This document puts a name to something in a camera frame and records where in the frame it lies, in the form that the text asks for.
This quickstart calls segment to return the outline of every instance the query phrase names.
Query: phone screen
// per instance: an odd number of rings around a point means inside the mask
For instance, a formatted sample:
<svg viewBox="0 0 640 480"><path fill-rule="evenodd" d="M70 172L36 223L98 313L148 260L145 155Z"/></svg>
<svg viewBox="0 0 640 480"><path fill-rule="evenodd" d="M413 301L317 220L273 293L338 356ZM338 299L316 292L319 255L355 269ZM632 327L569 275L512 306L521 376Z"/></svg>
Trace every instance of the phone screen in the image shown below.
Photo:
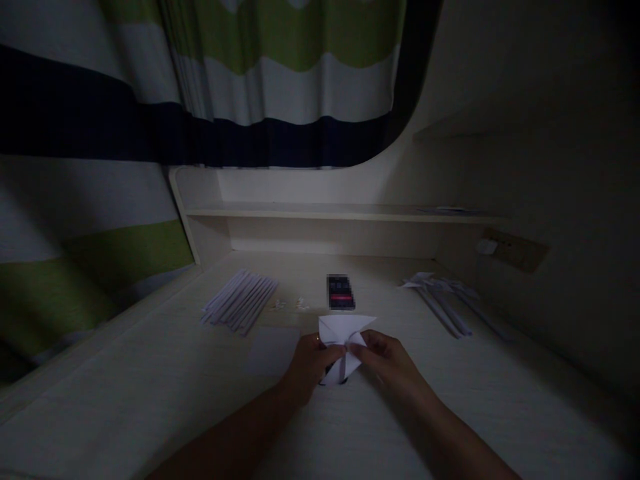
<svg viewBox="0 0 640 480"><path fill-rule="evenodd" d="M355 299L349 277L344 273L327 275L327 294L331 310L354 310Z"/></svg>

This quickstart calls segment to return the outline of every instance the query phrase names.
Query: hand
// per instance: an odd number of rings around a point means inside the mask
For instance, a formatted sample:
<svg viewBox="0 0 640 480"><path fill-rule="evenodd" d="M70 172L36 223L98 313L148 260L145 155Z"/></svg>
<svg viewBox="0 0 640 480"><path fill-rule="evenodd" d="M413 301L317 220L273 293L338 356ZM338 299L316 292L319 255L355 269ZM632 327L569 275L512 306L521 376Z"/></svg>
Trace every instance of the hand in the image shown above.
<svg viewBox="0 0 640 480"><path fill-rule="evenodd" d="M422 406L425 398L435 397L400 340L376 330L365 330L361 334L368 348L351 343L350 352L371 368L394 394L414 407Z"/></svg>
<svg viewBox="0 0 640 480"><path fill-rule="evenodd" d="M324 348L317 333L304 335L295 348L289 369L278 386L297 407L308 404L325 369L347 353L342 345Z"/></svg>

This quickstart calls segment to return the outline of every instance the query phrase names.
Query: curtain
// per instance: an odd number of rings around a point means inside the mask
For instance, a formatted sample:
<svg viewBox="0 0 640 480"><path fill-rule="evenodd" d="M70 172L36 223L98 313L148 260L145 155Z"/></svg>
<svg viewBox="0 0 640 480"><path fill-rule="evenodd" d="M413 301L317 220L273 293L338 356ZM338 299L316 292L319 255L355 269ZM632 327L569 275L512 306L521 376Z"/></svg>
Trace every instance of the curtain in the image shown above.
<svg viewBox="0 0 640 480"><path fill-rule="evenodd" d="M404 14L399 0L0 3L0 361L46 361L193 264L161 165L378 154Z"/></svg>
<svg viewBox="0 0 640 480"><path fill-rule="evenodd" d="M33 365L193 264L158 164L0 157L0 338Z"/></svg>
<svg viewBox="0 0 640 480"><path fill-rule="evenodd" d="M6 0L3 152L348 167L385 146L404 0Z"/></svg>

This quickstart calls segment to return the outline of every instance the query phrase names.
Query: electrical outlet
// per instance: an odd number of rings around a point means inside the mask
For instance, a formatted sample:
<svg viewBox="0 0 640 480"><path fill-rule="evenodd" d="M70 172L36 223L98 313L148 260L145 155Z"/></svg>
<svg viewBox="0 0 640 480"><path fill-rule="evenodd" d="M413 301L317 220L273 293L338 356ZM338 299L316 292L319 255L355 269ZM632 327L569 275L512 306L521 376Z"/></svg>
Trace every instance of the electrical outlet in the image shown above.
<svg viewBox="0 0 640 480"><path fill-rule="evenodd" d="M482 238L498 243L492 257L527 273L533 273L549 251L546 245L492 228L487 228Z"/></svg>

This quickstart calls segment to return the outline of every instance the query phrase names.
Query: white desk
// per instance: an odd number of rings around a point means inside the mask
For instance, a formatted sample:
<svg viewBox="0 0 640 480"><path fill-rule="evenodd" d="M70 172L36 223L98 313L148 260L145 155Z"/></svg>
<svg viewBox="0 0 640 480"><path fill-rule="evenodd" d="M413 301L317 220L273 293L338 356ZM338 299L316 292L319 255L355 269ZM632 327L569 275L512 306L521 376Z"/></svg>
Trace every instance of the white desk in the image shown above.
<svg viewBox="0 0 640 480"><path fill-rule="evenodd" d="M326 274L347 273L355 313L400 338L441 398L526 479L610 479L626 456L560 390L598 415L615 405L564 362L515 333L502 343L472 314L474 336L454 340L400 279L441 268L430 261L234 251L199 267L125 312L54 360L0 403L0 470L47 478L124 479L274 384L248 377L252 334L201 327L200 308L241 267L278 278L257 325L317 329L326 313ZM302 296L314 307L300 314ZM268 453L259 478L429 477L407 435L371 384L318 387Z"/></svg>

